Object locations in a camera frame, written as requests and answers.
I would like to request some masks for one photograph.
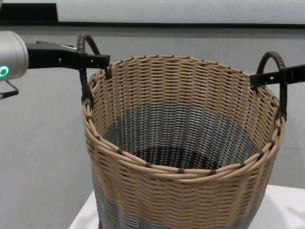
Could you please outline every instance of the cable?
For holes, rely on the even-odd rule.
[[[0,93],[0,99],[5,99],[5,98],[8,98],[8,97],[11,97],[11,96],[14,96],[14,95],[18,95],[19,94],[19,89],[13,85],[10,81],[6,80],[5,81],[9,86],[11,86],[12,88],[14,88],[15,90],[14,91],[11,91],[11,92],[2,92]]]

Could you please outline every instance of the robotic arm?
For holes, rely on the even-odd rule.
[[[85,52],[85,42],[92,48],[94,55]],[[82,102],[93,98],[87,86],[86,68],[106,69],[109,55],[101,55],[91,36],[79,36],[77,48],[48,42],[25,44],[20,36],[10,31],[0,31],[0,81],[6,81],[15,90],[0,93],[0,99],[18,94],[18,89],[9,80],[22,77],[28,69],[34,68],[71,68],[80,72]]]

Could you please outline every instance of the brown handle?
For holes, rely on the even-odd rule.
[[[258,65],[256,74],[264,73],[264,68],[270,58],[274,59],[278,70],[285,68],[284,61],[280,54],[277,52],[266,52]],[[287,84],[283,83],[280,84],[280,106],[277,112],[277,118],[280,118],[281,116],[284,117],[285,120],[287,119]]]

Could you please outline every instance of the tan wicker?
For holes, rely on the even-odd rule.
[[[270,57],[284,67],[269,52],[258,72]],[[249,226],[285,131],[267,87],[256,94],[240,70],[159,55],[116,62],[89,86],[82,117],[103,229]]]

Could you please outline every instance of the woven basket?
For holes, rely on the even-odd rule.
[[[272,57],[262,59],[262,73]],[[283,139],[281,102],[249,75],[189,56],[139,56],[94,74],[83,121],[103,229],[245,229]]]

